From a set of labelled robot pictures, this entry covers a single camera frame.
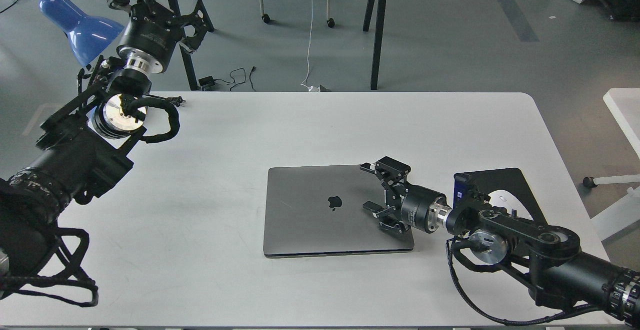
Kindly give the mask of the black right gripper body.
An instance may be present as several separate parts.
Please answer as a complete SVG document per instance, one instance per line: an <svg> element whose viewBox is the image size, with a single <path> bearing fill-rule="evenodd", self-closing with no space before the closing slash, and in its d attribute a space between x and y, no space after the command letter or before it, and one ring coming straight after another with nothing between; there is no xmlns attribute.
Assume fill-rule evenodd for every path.
<svg viewBox="0 0 640 330"><path fill-rule="evenodd" d="M432 234L445 225L450 211L445 194L420 185L407 185L400 214L408 225Z"/></svg>

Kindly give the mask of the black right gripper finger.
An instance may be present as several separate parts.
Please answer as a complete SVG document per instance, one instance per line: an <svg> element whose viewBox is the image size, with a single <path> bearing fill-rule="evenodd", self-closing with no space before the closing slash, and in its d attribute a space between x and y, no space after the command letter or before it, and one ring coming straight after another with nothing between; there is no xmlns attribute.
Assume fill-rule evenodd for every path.
<svg viewBox="0 0 640 330"><path fill-rule="evenodd" d="M403 223L403 221L398 218L395 213L395 207L383 207L382 205L378 205L372 201L366 201L362 205L362 208L369 211L374 218L377 219L379 229L385 234L396 239L400 239L401 241L409 241L412 239L412 231L410 230L409 225Z"/></svg>
<svg viewBox="0 0 640 330"><path fill-rule="evenodd" d="M362 171L371 173L380 180L385 191L385 203L387 206L400 206L409 193L406 179L411 167L405 163L385 156L374 164L363 163L359 165Z"/></svg>

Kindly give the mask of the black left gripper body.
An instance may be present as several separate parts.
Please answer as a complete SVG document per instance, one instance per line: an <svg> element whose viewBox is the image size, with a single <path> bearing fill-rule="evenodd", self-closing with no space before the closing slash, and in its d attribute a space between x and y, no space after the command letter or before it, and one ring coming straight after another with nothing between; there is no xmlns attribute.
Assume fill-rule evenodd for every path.
<svg viewBox="0 0 640 330"><path fill-rule="evenodd" d="M163 73L169 66L181 31L167 25L174 13L164 6L132 6L130 21L117 47L118 55L125 59L132 51L142 51L148 57L151 73Z"/></svg>

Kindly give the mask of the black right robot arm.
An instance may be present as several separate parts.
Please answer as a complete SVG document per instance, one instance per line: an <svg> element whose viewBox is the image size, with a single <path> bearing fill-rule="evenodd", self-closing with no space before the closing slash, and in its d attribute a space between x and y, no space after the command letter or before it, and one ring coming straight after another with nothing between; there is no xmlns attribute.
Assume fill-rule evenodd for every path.
<svg viewBox="0 0 640 330"><path fill-rule="evenodd" d="M372 201L379 227L431 234L445 228L450 277L462 299L478 314L507 326L529 326L603 311L631 328L639 328L639 273L615 266L581 249L576 232L549 225L518 168L455 173L453 204L438 191L410 184L410 166L390 157L359 168L377 177L385 205ZM538 307L558 314L531 321L499 319L483 312L462 289L457 260L469 271L503 271L526 286Z"/></svg>

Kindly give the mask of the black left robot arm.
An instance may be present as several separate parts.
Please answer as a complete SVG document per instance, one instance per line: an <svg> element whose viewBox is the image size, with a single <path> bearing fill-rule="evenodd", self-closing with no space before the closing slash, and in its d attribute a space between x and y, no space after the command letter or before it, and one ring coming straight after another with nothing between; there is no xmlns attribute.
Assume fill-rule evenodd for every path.
<svg viewBox="0 0 640 330"><path fill-rule="evenodd" d="M150 94L150 76L167 70L181 47L189 84L190 55L214 31L202 0L107 0L128 12L128 25L93 17L70 0L39 0L60 27L81 66L96 65L87 89L41 126L42 154L1 181L1 296L29 294L25 285L98 288L82 270L89 235L61 228L58 216L75 201L87 204L132 169L138 141L161 143L178 134L180 98Z"/></svg>

